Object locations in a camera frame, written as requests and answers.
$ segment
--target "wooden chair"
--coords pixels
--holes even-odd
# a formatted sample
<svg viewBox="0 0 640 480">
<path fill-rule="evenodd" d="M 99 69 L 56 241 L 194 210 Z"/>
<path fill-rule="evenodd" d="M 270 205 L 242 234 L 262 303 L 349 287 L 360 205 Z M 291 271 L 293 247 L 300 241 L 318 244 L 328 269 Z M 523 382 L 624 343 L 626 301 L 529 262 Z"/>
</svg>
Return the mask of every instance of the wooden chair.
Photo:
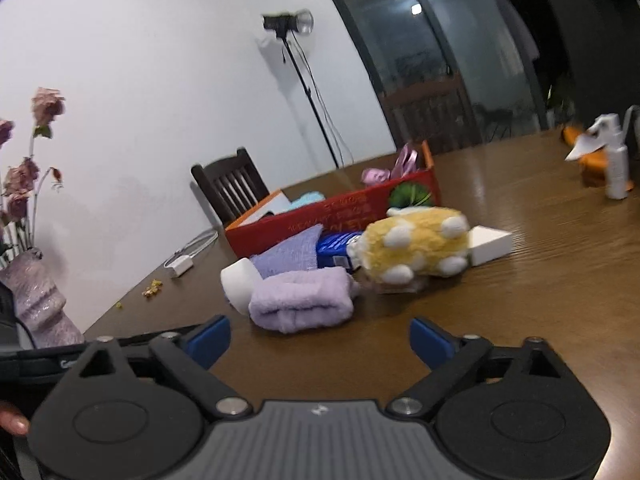
<svg viewBox="0 0 640 480">
<path fill-rule="evenodd" d="M 473 105 L 476 114 L 482 119 L 482 136 L 486 142 L 494 140 L 495 134 L 500 130 L 500 138 L 503 139 L 505 134 L 509 133 L 511 139 L 511 130 L 513 128 L 513 110 L 505 108 L 496 108 L 495 110 L 487 110 L 480 103 Z M 489 137 L 489 128 L 494 126 L 494 132 Z"/>
<path fill-rule="evenodd" d="M 482 143 L 459 72 L 378 97 L 398 147 L 426 140 L 437 155 Z"/>
<path fill-rule="evenodd" d="M 221 158 L 204 168 L 196 164 L 191 174 L 223 225 L 242 216 L 269 195 L 244 148 L 238 148 L 235 156 Z"/>
</svg>

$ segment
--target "light blue cloth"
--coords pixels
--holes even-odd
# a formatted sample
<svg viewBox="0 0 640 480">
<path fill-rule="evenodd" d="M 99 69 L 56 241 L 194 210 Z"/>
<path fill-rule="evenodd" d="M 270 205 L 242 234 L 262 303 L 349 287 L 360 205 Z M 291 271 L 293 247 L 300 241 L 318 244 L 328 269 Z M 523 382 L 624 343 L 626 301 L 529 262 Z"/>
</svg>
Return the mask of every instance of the light blue cloth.
<svg viewBox="0 0 640 480">
<path fill-rule="evenodd" d="M 322 202 L 324 200 L 324 195 L 319 191 L 311 191 L 309 193 L 305 193 L 299 199 L 291 202 L 291 206 L 287 211 L 293 211 L 294 209 L 298 209 L 304 205 L 315 204 L 316 202 Z"/>
</svg>

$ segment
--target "purple vase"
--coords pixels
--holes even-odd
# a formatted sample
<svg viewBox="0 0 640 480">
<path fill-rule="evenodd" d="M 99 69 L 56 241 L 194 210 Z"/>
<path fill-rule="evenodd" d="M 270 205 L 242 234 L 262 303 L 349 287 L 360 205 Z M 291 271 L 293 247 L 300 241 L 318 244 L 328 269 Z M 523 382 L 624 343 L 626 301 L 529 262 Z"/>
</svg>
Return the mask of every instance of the purple vase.
<svg viewBox="0 0 640 480">
<path fill-rule="evenodd" d="M 84 336 L 62 311 L 66 298 L 58 290 L 38 249 L 18 254 L 0 281 L 14 293 L 15 314 L 30 330 L 38 348 L 84 342 Z"/>
</svg>

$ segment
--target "person's hand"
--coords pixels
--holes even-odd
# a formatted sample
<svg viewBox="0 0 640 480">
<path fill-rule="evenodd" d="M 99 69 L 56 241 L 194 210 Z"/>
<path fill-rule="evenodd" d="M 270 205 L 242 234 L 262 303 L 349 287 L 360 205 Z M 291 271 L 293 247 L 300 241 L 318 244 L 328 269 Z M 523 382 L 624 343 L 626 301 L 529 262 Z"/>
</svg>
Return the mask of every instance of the person's hand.
<svg viewBox="0 0 640 480">
<path fill-rule="evenodd" d="M 0 400 L 0 428 L 14 436 L 29 432 L 29 421 L 14 405 Z"/>
</svg>

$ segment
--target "white wall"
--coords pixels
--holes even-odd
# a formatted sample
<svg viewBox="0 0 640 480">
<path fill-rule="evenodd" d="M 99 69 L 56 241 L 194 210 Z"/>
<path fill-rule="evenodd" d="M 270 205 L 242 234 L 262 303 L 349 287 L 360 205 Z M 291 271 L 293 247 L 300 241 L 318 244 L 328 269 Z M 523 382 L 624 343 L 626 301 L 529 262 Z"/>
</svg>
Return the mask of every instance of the white wall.
<svg viewBox="0 0 640 480">
<path fill-rule="evenodd" d="M 388 126 L 364 65 L 332 0 L 244 0 L 252 31 L 289 102 L 300 131 L 315 154 L 316 168 L 332 168 L 331 158 L 294 68 L 282 63 L 282 46 L 262 30 L 260 15 L 308 8 L 315 19 L 313 33 L 300 38 L 335 125 L 356 160 L 395 150 Z"/>
<path fill-rule="evenodd" d="M 335 122 L 357 158 L 393 148 L 330 0 L 258 1 L 0 2 L 0 116 L 17 123 L 0 152 L 3 174 L 26 154 L 36 87 L 67 98 L 54 139 L 36 144 L 41 168 L 55 165 L 65 177 L 60 193 L 41 195 L 36 243 L 82 330 L 208 227 L 190 190 L 195 162 L 244 145 L 271 189 L 330 168 L 314 160 L 324 153 L 319 132 L 308 105 L 295 101 L 306 140 L 300 135 L 244 4 L 312 8 L 311 61 Z"/>
</svg>

